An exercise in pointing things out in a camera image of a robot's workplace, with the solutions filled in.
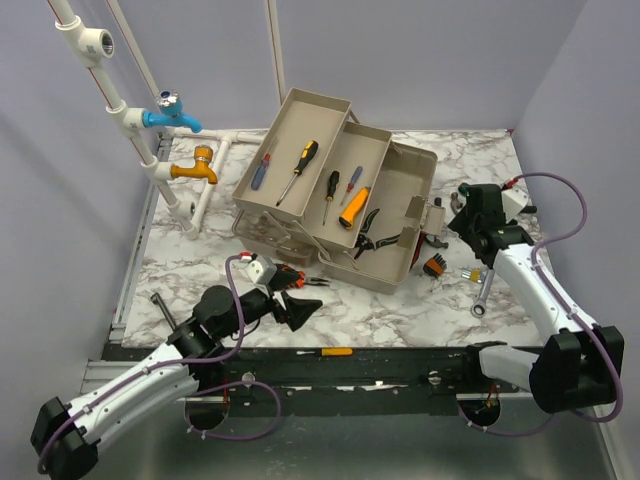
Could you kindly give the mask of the red tester screwdriver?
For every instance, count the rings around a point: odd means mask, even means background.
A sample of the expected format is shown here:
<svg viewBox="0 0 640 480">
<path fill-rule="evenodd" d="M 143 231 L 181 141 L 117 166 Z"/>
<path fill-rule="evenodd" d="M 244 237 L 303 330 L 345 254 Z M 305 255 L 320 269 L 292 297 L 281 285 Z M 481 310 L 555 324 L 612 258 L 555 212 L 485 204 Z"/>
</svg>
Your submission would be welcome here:
<svg viewBox="0 0 640 480">
<path fill-rule="evenodd" d="M 340 205 L 343 205 L 345 203 L 345 201 L 347 200 L 348 196 L 350 195 L 351 191 L 354 189 L 357 181 L 359 180 L 359 177 L 361 176 L 363 172 L 363 167 L 361 165 L 357 166 L 356 169 L 354 170 L 350 180 L 348 181 L 345 193 L 343 195 L 343 198 L 340 202 Z"/>
</svg>

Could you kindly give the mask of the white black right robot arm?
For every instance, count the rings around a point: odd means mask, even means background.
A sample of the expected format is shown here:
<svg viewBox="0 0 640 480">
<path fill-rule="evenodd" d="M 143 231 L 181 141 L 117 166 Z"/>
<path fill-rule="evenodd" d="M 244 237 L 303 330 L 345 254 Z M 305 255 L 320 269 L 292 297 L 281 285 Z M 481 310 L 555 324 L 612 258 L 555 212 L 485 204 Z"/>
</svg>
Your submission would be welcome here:
<svg viewBox="0 0 640 480">
<path fill-rule="evenodd" d="M 465 185 L 465 205 L 450 222 L 475 257 L 505 281 L 533 320 L 544 346 L 534 354 L 488 342 L 472 349 L 460 379 L 480 392 L 495 380 L 530 392 L 553 414 L 622 405 L 620 373 L 624 339 L 581 309 L 541 261 L 534 241 L 515 217 L 525 195 L 497 184 Z"/>
</svg>

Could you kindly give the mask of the black yellow large screwdriver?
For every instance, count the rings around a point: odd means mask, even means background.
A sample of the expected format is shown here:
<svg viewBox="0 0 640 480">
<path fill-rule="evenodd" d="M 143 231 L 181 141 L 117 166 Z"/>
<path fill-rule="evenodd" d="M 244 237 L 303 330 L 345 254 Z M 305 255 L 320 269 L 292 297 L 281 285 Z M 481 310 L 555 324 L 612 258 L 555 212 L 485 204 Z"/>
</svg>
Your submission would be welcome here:
<svg viewBox="0 0 640 480">
<path fill-rule="evenodd" d="M 282 194 L 280 195 L 280 197 L 278 198 L 276 205 L 280 206 L 281 203 L 284 201 L 286 195 L 288 194 L 289 190 L 291 189 L 291 187 L 293 186 L 293 184 L 295 183 L 296 179 L 303 173 L 303 171 L 306 169 L 306 167 L 309 165 L 309 163 L 314 159 L 314 157 L 316 156 L 316 153 L 318 151 L 319 148 L 319 144 L 317 141 L 315 140 L 311 140 L 303 149 L 301 156 L 298 160 L 298 163 L 296 165 L 296 167 L 293 170 L 293 175 L 291 180 L 289 181 L 289 183 L 287 184 L 287 186 L 285 187 L 284 191 L 282 192 Z"/>
</svg>

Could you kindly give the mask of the beige toolbox with clear lid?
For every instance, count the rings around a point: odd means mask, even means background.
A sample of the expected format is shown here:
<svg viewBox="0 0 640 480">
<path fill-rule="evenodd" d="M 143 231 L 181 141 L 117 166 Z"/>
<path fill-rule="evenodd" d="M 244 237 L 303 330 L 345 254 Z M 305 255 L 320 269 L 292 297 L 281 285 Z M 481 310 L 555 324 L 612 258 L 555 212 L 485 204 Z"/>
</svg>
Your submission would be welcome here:
<svg viewBox="0 0 640 480">
<path fill-rule="evenodd" d="M 261 187 L 253 191 L 252 177 L 274 137 L 278 140 L 270 165 Z M 319 144 L 316 156 L 277 206 L 311 140 Z M 319 262 L 336 280 L 392 294 L 410 271 L 420 232 L 437 236 L 443 228 L 444 209 L 430 199 L 437 163 L 434 152 L 398 143 L 391 132 L 355 121 L 349 101 L 293 88 L 233 192 L 239 214 L 232 231 L 256 253 L 291 263 Z M 363 172 L 340 205 L 359 165 Z M 334 170 L 340 181 L 322 225 L 327 181 Z M 347 230 L 339 216 L 364 187 L 371 188 L 368 201 L 354 228 Z M 369 230 L 371 239 L 401 236 L 396 244 L 365 251 L 355 260 L 359 231 L 376 208 L 380 211 Z"/>
</svg>

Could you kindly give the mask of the black yellow small screwdriver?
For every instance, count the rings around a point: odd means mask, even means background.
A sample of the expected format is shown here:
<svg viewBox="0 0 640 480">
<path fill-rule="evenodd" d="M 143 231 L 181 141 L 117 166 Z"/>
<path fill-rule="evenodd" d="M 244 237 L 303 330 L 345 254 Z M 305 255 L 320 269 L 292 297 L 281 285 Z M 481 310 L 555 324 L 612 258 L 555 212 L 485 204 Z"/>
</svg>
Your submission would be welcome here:
<svg viewBox="0 0 640 480">
<path fill-rule="evenodd" d="M 331 203 L 334 200 L 335 192 L 339 185 L 339 181 L 340 181 L 340 172 L 337 170 L 332 171 L 327 181 L 327 190 L 325 195 L 325 211 L 324 211 L 322 225 L 326 224 L 328 211 Z"/>
</svg>

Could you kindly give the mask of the steel claw hammer black grip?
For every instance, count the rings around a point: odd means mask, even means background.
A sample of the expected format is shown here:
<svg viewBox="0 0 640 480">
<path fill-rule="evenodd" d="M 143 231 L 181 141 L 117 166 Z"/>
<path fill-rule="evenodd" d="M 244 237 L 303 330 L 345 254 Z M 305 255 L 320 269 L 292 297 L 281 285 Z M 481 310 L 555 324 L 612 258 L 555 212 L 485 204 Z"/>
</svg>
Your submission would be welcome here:
<svg viewBox="0 0 640 480">
<path fill-rule="evenodd" d="M 450 207 L 451 207 L 452 212 L 455 215 L 457 215 L 459 213 L 459 211 L 463 207 L 463 203 L 459 200 L 457 192 L 453 192 L 450 195 Z M 527 205 L 520 211 L 520 213 L 521 214 L 531 214 L 531 215 L 536 214 L 537 213 L 537 207 L 535 205 Z"/>
</svg>

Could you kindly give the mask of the blue clear tester screwdriver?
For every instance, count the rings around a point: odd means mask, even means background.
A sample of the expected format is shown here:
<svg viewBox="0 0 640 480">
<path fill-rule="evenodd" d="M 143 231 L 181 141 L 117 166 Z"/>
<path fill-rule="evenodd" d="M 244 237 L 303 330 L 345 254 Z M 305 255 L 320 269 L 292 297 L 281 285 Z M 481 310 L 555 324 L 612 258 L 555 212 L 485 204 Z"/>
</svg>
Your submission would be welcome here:
<svg viewBox="0 0 640 480">
<path fill-rule="evenodd" d="M 258 167 L 256 168 L 256 170 L 254 172 L 254 175 L 252 177 L 252 181 L 251 181 L 251 184 L 250 184 L 250 187 L 251 187 L 251 189 L 253 191 L 257 191 L 261 187 L 261 184 L 262 184 L 262 182 L 264 180 L 264 177 L 266 175 L 266 171 L 267 171 L 267 169 L 268 169 L 268 167 L 270 165 L 271 153 L 272 153 L 273 147 L 274 147 L 275 143 L 277 142 L 277 140 L 278 140 L 277 137 L 274 137 L 271 140 L 271 142 L 270 142 L 270 144 L 269 144 L 269 146 L 268 146 L 268 148 L 266 150 L 265 155 L 262 157 L 262 160 L 260 161 Z"/>
</svg>

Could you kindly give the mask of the black wire stripper pliers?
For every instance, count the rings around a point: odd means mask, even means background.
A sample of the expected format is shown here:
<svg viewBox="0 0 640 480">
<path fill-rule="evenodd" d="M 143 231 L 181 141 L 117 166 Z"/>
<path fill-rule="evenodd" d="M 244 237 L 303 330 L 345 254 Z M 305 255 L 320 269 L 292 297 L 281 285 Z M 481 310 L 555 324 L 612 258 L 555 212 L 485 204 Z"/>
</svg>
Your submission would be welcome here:
<svg viewBox="0 0 640 480">
<path fill-rule="evenodd" d="M 364 219 L 363 225 L 359 231 L 357 241 L 355 244 L 355 248 L 357 252 L 354 255 L 354 259 L 358 260 L 359 257 L 365 252 L 369 250 L 378 250 L 380 248 L 394 245 L 398 242 L 401 234 L 396 234 L 390 237 L 382 238 L 376 241 L 373 241 L 369 236 L 369 230 L 371 229 L 373 222 L 378 215 L 380 209 L 376 208 L 368 213 Z"/>
</svg>

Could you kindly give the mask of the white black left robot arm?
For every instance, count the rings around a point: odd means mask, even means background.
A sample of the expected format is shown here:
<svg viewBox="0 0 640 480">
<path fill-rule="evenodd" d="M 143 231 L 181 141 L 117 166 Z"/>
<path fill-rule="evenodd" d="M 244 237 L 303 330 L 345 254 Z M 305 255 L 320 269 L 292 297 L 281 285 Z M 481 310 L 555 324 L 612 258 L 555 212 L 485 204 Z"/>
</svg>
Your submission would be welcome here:
<svg viewBox="0 0 640 480">
<path fill-rule="evenodd" d="M 208 288 L 191 317 L 142 361 L 89 394 L 68 402 L 54 397 L 41 406 L 30 436 L 38 473 L 51 479 L 84 477 L 97 464 L 100 448 L 182 397 L 227 394 L 242 385 L 274 395 L 274 388 L 261 381 L 226 378 L 225 363 L 241 346 L 225 349 L 222 340 L 242 340 L 246 326 L 267 315 L 296 331 L 322 305 L 269 289 L 239 295 L 234 283 Z"/>
</svg>

